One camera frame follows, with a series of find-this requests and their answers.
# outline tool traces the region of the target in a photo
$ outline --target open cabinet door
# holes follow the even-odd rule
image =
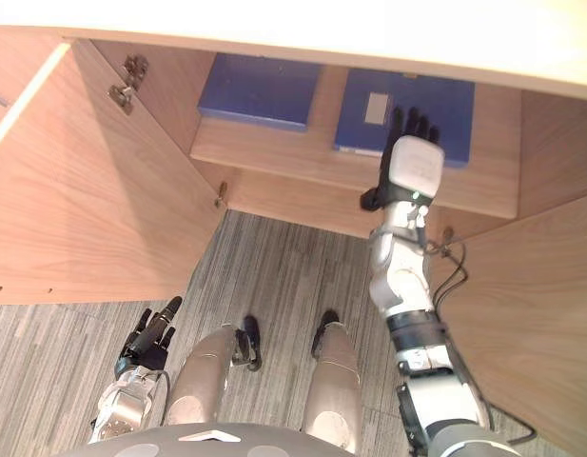
[[[0,304],[185,292],[224,214],[89,42],[61,44],[0,125]]]
[[[466,246],[469,280],[442,315],[483,393],[587,455],[587,196]],[[452,269],[436,259],[434,285]]]

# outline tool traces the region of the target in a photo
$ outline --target blue binder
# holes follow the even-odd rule
[[[468,165],[475,85],[378,70],[348,73],[335,145],[339,150],[381,155],[392,108],[417,107],[440,129],[445,166]]]
[[[198,109],[203,116],[306,130],[320,65],[217,54]]]

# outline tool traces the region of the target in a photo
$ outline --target gray striped carpet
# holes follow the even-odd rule
[[[385,325],[369,303],[364,240],[229,211],[175,318],[166,369],[174,378],[195,342],[254,313],[264,367],[230,371],[222,421],[299,429],[314,361],[311,338],[337,310],[359,353],[363,456],[406,456]],[[0,457],[50,456],[82,445],[116,355],[145,307],[164,303],[0,306]],[[158,395],[157,405],[164,401]],[[160,408],[154,412],[158,421]],[[499,418],[508,434],[520,430]],[[527,456],[565,456],[537,440]]]

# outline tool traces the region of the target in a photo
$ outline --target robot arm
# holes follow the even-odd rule
[[[181,297],[173,298],[149,322],[151,309],[147,308],[135,330],[127,337],[115,363],[116,380],[99,400],[90,443],[138,431],[147,425],[158,377],[164,375],[166,382],[170,383],[164,366],[175,328],[169,325],[182,302]]]
[[[411,109],[405,130],[395,109],[380,181],[361,198],[383,209],[372,234],[370,295],[390,330],[406,382],[397,387],[401,418],[415,454],[518,455],[487,429],[488,406],[436,313],[424,274],[424,218],[440,184],[439,132]]]

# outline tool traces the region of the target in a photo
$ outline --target black cable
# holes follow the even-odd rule
[[[532,440],[534,440],[535,438],[538,437],[538,434],[537,434],[536,429],[534,427],[532,427],[530,424],[528,424],[527,422],[525,422],[523,419],[520,419],[518,416],[516,416],[512,412],[509,412],[506,409],[502,409],[501,407],[497,407],[496,405],[494,405],[492,403],[489,403],[488,405],[490,407],[492,407],[493,409],[497,409],[502,414],[504,414],[505,416],[508,416],[509,418],[513,419],[515,422],[517,422],[522,427],[524,427],[524,428],[526,428],[528,430],[528,434],[527,435],[523,435],[523,436],[520,436],[518,438],[513,438],[511,440],[508,440],[509,445],[511,445],[511,446],[521,445],[523,443],[527,443],[528,441],[532,441]]]
[[[162,410],[162,420],[160,421],[160,427],[161,427],[164,425],[164,420],[166,419],[166,409],[168,408],[168,401],[170,400],[170,376],[168,376],[167,371],[164,369],[154,369],[154,370],[150,371],[148,374],[146,374],[146,376],[144,376],[144,377],[148,377],[150,374],[157,374],[158,375],[158,379],[156,380],[156,383],[160,380],[161,375],[164,375],[164,377],[166,379],[166,399],[164,401],[164,409]]]
[[[454,244],[460,244],[462,251],[460,259],[458,259],[452,254],[450,246]],[[462,286],[462,284],[468,281],[469,274],[466,268],[464,267],[464,262],[466,260],[466,245],[461,239],[451,240],[446,245],[438,245],[434,241],[428,241],[427,246],[428,245],[432,245],[433,247],[435,247],[432,250],[426,251],[428,255],[436,255],[440,253],[442,257],[448,259],[456,266],[454,271],[445,279],[445,281],[443,281],[439,285],[439,287],[433,293],[433,306],[435,307],[435,312],[439,313],[440,305],[443,303],[445,298],[456,288],[459,288],[460,286]],[[449,286],[449,288],[443,289],[446,286],[448,286],[459,273],[462,273],[461,279],[459,279],[457,283],[454,283],[451,286]]]

